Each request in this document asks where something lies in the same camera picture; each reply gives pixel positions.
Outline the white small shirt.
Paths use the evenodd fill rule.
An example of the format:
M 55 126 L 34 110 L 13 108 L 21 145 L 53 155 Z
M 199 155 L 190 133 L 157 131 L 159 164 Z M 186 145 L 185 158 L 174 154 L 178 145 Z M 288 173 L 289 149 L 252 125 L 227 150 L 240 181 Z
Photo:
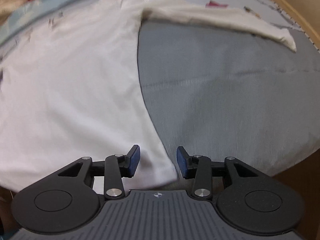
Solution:
M 142 149 L 127 189 L 177 179 L 144 104 L 137 64 L 142 19 L 210 24 L 296 49 L 279 29 L 240 9 L 182 0 L 100 0 L 25 33 L 4 60 L 1 186 L 20 191 L 84 156 L 103 160 Z

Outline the grey printed bed sheet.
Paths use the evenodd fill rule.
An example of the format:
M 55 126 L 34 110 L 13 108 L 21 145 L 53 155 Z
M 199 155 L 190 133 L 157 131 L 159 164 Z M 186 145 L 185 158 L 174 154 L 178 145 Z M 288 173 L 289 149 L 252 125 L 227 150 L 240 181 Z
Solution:
M 293 37 L 275 40 L 201 23 L 142 19 L 137 64 L 144 104 L 176 169 L 176 148 L 235 156 L 277 174 L 319 148 L 319 51 L 270 0 L 200 0 L 240 9 Z

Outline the light blue folded blanket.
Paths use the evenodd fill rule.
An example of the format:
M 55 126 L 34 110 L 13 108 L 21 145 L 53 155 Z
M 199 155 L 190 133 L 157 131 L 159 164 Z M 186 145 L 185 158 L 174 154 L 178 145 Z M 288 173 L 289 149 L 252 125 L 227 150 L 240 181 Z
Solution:
M 9 22 L 1 27 L 1 52 L 17 46 L 20 39 L 32 27 L 44 25 L 55 33 L 80 33 L 117 35 L 121 29 L 138 31 L 141 19 L 147 11 L 166 10 L 167 20 L 178 20 L 173 14 L 182 12 L 180 22 L 215 21 L 205 16 L 200 0 L 35 0 L 13 13 Z

